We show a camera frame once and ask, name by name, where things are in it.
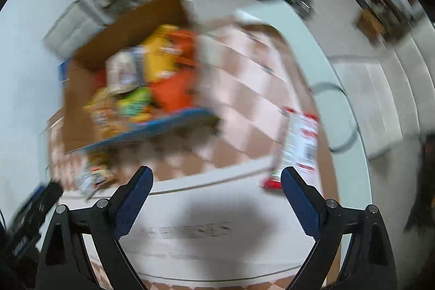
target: gray floor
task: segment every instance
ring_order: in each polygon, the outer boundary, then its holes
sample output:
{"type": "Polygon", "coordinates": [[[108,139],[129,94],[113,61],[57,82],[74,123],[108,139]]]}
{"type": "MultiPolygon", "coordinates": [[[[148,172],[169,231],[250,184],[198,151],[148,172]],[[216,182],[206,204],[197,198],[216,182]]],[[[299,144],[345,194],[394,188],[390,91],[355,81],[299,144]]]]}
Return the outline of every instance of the gray floor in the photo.
{"type": "MultiPolygon", "coordinates": [[[[198,23],[231,15],[239,7],[258,0],[189,0],[198,23]]],[[[377,57],[383,45],[374,47],[355,28],[360,7],[354,0],[314,0],[315,13],[307,26],[328,57],[377,57]]],[[[414,203],[420,158],[420,142],[407,141],[370,161],[373,203],[379,206],[391,239],[400,288],[423,265],[433,244],[433,231],[404,233],[414,203]]]]}

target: checkered tablecloth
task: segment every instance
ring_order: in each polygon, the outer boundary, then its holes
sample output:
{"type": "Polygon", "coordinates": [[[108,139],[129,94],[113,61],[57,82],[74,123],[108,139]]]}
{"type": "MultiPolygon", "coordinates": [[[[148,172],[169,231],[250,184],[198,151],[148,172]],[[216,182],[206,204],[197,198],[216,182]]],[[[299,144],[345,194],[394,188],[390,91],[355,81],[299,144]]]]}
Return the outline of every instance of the checkered tablecloth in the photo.
{"type": "MultiPolygon", "coordinates": [[[[183,136],[171,133],[119,147],[111,152],[118,185],[127,183],[140,165],[164,181],[279,154],[288,122],[282,108],[295,104],[280,54],[265,33],[227,26],[221,34],[214,40],[223,44],[219,60],[207,73],[209,99],[220,118],[218,133],[199,127],[183,136]]],[[[76,190],[74,177],[86,157],[65,154],[62,122],[49,127],[49,166],[65,190],[76,190]]]]}
{"type": "MultiPolygon", "coordinates": [[[[92,268],[94,270],[95,276],[103,289],[110,290],[112,286],[110,285],[109,278],[105,273],[103,267],[96,262],[92,262],[92,268]]],[[[229,287],[221,287],[219,290],[284,290],[292,281],[293,277],[290,276],[288,278],[277,279],[273,282],[265,282],[259,284],[248,285],[247,287],[242,286],[229,286],[229,287]]],[[[148,290],[214,290],[213,287],[188,287],[188,286],[180,286],[180,285],[171,285],[164,283],[151,283],[146,279],[141,279],[144,285],[148,290]]]]}

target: yellow snack bag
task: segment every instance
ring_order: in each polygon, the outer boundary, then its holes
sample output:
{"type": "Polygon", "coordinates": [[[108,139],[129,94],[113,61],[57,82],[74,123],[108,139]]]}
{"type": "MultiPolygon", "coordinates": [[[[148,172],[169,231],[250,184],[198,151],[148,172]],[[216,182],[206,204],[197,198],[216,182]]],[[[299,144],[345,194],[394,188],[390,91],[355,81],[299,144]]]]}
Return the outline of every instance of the yellow snack bag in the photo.
{"type": "Polygon", "coordinates": [[[175,73],[175,55],[164,49],[170,47],[167,35],[177,30],[178,26],[161,25],[142,43],[146,49],[143,70],[146,82],[156,82],[175,73]]]}

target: blue gripper pad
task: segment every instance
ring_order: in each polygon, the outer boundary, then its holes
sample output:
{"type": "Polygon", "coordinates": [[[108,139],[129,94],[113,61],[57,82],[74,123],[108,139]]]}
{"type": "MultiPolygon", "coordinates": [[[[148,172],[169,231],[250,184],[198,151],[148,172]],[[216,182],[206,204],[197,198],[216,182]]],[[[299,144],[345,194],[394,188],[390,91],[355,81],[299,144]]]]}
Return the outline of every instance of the blue gripper pad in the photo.
{"type": "Polygon", "coordinates": [[[122,203],[116,215],[116,229],[113,236],[119,241],[121,236],[128,235],[134,221],[153,186],[153,173],[149,167],[145,169],[133,189],[122,203]]]}
{"type": "Polygon", "coordinates": [[[320,238],[320,215],[314,205],[308,199],[300,183],[308,187],[301,177],[298,182],[290,173],[289,168],[285,168],[281,173],[281,186],[287,197],[288,202],[293,208],[304,232],[308,236],[314,237],[318,241],[320,238]]]}

